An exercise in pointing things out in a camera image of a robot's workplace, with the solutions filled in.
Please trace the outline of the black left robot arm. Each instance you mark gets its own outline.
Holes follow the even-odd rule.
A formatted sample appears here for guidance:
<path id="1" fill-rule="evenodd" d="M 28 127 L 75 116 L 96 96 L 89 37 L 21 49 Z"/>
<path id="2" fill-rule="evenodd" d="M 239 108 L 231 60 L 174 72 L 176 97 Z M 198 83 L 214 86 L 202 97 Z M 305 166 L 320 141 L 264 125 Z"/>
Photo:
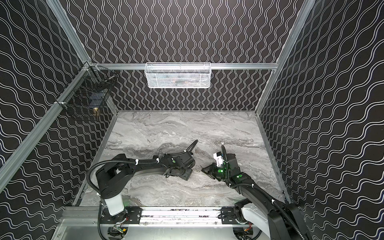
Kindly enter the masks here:
<path id="1" fill-rule="evenodd" d="M 198 142 L 193 141 L 182 152 L 165 153 L 152 159 L 130 159 L 125 154 L 116 155 L 111 160 L 91 166 L 86 181 L 99 195 L 102 206 L 107 207 L 110 216 L 114 217 L 125 210 L 122 191 L 133 177 L 161 175 L 189 180 L 196 164 L 193 149 Z"/>

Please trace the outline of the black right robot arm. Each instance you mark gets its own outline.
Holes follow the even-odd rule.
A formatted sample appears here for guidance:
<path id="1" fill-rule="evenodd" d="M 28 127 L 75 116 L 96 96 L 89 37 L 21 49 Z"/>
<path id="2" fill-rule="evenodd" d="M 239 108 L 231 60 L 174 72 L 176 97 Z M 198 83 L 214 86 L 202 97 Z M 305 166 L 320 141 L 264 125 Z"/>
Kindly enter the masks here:
<path id="1" fill-rule="evenodd" d="M 236 221 L 251 223 L 271 240 L 308 240 L 310 234 L 299 207 L 284 203 L 263 190 L 242 172 L 235 154 L 225 146 L 214 154 L 215 162 L 202 168 L 213 180 L 224 182 L 230 189 L 245 197 L 234 206 Z"/>

